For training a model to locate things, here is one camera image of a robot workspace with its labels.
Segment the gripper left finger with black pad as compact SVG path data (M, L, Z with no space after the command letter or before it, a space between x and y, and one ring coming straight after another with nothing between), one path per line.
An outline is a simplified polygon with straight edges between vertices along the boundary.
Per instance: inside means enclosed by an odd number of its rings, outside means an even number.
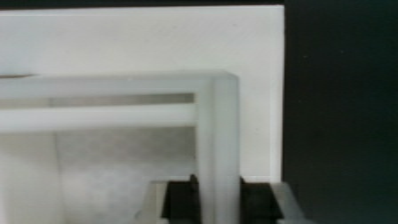
M203 224L196 176L150 183L137 224Z

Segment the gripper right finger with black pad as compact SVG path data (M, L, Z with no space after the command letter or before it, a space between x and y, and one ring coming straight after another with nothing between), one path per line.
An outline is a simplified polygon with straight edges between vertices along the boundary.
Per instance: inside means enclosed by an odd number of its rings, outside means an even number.
M309 224L290 185L240 179L240 224Z

